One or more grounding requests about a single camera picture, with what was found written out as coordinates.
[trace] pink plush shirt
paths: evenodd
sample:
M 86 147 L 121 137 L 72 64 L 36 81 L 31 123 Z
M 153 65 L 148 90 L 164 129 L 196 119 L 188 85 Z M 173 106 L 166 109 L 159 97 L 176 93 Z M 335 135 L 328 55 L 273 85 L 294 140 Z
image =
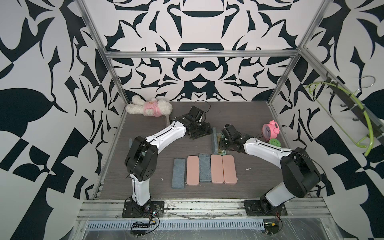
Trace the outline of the pink plush shirt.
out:
M 153 109 L 153 111 L 154 111 L 154 114 L 152 115 L 152 117 L 160 117 L 161 116 L 161 111 L 160 111 L 160 108 L 157 106 L 157 102 L 146 102 L 144 104 L 144 112 L 150 108 Z

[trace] green hanger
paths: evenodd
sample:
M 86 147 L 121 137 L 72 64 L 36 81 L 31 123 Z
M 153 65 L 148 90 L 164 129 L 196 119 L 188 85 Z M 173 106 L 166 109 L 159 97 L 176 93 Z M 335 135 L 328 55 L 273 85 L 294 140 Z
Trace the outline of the green hanger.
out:
M 354 95 L 359 89 L 357 89 L 354 93 L 351 93 L 349 92 L 348 90 L 346 90 L 345 88 L 342 88 L 340 87 L 339 85 L 336 85 L 334 83 L 328 83 L 328 82 L 316 82 L 316 83 L 311 83 L 311 84 L 308 84 L 306 87 L 304 87 L 305 89 L 308 88 L 308 91 L 309 91 L 309 94 L 311 94 L 313 96 L 313 98 L 320 104 L 320 106 L 327 112 L 328 116 L 340 127 L 340 129 L 349 137 L 349 139 L 351 139 L 351 141 L 358 147 L 361 147 L 361 148 L 366 148 L 367 146 L 366 145 L 362 145 L 360 144 L 364 139 L 367 138 L 367 136 L 364 136 L 362 139 L 360 139 L 358 142 L 355 142 L 352 137 L 340 126 L 340 124 L 336 121 L 336 119 L 328 112 L 328 110 L 320 103 L 320 101 L 317 100 L 317 98 L 312 94 L 313 91 L 316 89 L 316 87 L 319 85 L 319 84 L 326 84 L 326 85 L 330 85 L 330 86 L 333 86 L 333 87 L 336 87 L 340 90 L 342 90 L 343 92 L 345 92 L 346 94 L 350 95 L 352 97 L 352 99 L 354 100 L 354 102 L 359 106 L 359 108 L 361 110 L 363 110 L 363 114 L 364 114 L 364 117 L 365 117 L 365 120 L 367 122 L 367 126 L 368 126 L 368 131 L 369 131 L 369 134 L 367 136 L 369 136 L 369 146 L 367 148 L 367 151 L 364 153 L 364 156 L 368 156 L 368 154 L 370 153 L 371 149 L 373 148 L 373 144 L 374 144 L 374 136 L 373 136 L 373 129 L 372 129 L 372 124 L 371 124 L 371 120 L 367 114 L 367 111 L 364 109 L 364 106 L 362 104 L 362 102 Z

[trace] patterned backdrop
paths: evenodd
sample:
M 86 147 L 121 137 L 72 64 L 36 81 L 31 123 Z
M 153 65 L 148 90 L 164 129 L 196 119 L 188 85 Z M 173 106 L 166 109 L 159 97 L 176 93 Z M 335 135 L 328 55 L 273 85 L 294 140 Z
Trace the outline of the patterned backdrop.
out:
M 134 58 L 112 64 L 129 99 L 268 100 L 289 57 Z
M 73 0 L 0 8 L 1 239 L 67 239 L 124 103 Z
M 108 51 L 296 49 L 321 0 L 86 0 Z M 128 98 L 268 100 L 288 57 L 114 59 Z
M 381 0 L 335 0 L 315 31 L 309 50 L 352 91 L 362 89 L 359 99 L 383 119 L 384 3 Z M 273 103 L 290 147 L 303 147 L 324 168 L 328 184 L 315 187 L 324 197 L 333 218 L 346 238 L 373 240 L 384 237 L 384 147 L 375 139 L 373 150 L 364 157 L 358 148 L 308 94 L 304 87 L 323 81 L 301 58 L 280 95 Z M 348 134 L 358 141 L 368 133 L 355 115 L 340 105 L 330 88 L 314 93 L 320 103 Z

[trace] alarm clock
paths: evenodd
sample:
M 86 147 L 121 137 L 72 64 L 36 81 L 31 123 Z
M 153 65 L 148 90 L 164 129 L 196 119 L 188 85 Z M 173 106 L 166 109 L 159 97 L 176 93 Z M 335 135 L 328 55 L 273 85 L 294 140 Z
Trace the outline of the alarm clock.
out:
M 269 141 L 271 138 L 276 138 L 279 133 L 279 126 L 274 120 L 264 124 L 262 134 L 266 141 Z

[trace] clock face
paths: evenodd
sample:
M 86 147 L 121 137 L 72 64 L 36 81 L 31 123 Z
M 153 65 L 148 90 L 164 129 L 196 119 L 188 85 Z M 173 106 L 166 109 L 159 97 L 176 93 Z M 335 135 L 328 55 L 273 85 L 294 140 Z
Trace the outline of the clock face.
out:
M 271 138 L 271 129 L 268 126 L 263 127 L 263 135 L 265 138 Z

